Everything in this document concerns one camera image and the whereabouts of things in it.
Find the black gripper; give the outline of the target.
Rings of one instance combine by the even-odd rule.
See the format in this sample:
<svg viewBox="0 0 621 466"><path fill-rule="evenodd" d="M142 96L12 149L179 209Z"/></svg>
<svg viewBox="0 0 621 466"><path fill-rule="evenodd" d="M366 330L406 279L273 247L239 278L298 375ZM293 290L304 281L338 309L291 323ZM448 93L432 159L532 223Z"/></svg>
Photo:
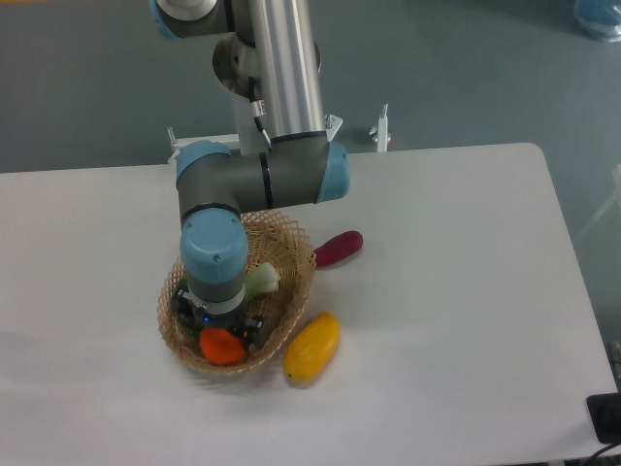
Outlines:
<svg viewBox="0 0 621 466"><path fill-rule="evenodd" d="M173 313L186 330L215 328L242 334L247 350L262 349L268 339L267 320L263 316L245 316L244 304L225 314L213 314L204 307L191 305L189 292L183 286L173 291Z"/></svg>

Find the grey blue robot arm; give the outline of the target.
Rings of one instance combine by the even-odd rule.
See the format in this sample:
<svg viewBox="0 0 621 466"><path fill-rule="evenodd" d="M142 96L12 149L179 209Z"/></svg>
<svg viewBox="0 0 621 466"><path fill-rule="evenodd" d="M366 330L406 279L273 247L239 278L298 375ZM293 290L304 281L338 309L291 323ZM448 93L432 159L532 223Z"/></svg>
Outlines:
<svg viewBox="0 0 621 466"><path fill-rule="evenodd" d="M198 141L180 151L180 257L187 304L203 327L265 344L266 321L245 311L248 239L242 214L346 196L349 165L329 140L320 98L319 60L304 1L153 1L171 38L220 34L213 68L234 93L263 102L255 121L266 147L236 156Z"/></svg>

